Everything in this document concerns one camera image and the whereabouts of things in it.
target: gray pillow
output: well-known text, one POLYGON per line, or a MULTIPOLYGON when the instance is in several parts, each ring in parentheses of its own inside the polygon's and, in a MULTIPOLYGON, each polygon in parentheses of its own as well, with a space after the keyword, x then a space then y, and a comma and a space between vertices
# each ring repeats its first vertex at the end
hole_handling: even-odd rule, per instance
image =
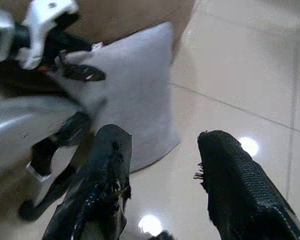
POLYGON ((116 124, 132 135, 131 171, 164 157, 180 138, 174 128, 170 95, 173 27, 169 22, 135 33, 92 52, 67 55, 70 63, 96 66, 101 82, 52 76, 94 119, 97 131, 116 124))

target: silver metal part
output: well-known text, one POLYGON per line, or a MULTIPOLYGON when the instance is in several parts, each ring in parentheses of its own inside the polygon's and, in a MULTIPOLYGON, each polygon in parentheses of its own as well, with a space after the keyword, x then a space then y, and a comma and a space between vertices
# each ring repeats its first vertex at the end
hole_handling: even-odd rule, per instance
POLYGON ((15 22, 12 15, 0 9, 0 62, 8 58, 15 33, 15 22))
POLYGON ((0 101, 0 171, 15 156, 57 133, 80 107, 53 96, 18 97, 0 101))
POLYGON ((31 163, 27 168, 36 179, 37 191, 33 193, 32 201, 36 207, 46 196, 50 186, 56 178, 66 169, 73 158, 78 146, 63 146, 58 148, 51 160, 51 174, 49 176, 41 176, 32 167, 31 163))

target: tile floor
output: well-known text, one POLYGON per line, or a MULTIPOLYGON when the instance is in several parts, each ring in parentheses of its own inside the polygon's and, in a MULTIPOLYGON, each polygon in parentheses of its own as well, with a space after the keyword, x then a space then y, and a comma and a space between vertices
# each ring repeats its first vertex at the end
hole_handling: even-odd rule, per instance
MULTIPOLYGON (((220 239, 209 221, 207 194, 193 180, 197 136, 205 130, 255 140, 254 159, 300 219, 300 0, 198 0, 171 69, 171 88, 182 144, 131 175, 122 239, 143 239, 138 225, 148 215, 179 240, 220 239)), ((7 188, 14 201, 22 199, 13 184, 7 188)), ((9 204, 2 216, 14 210, 9 204)), ((40 239, 56 205, 35 223, 3 222, 0 239, 40 239)))

